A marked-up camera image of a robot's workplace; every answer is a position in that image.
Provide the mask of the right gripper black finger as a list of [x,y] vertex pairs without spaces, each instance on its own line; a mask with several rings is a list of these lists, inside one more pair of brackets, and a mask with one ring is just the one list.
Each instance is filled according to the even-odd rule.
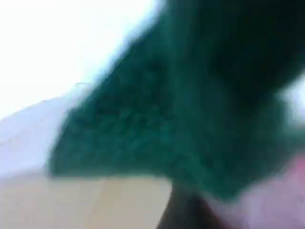
[[182,187],[173,187],[157,229],[225,229],[206,201]]

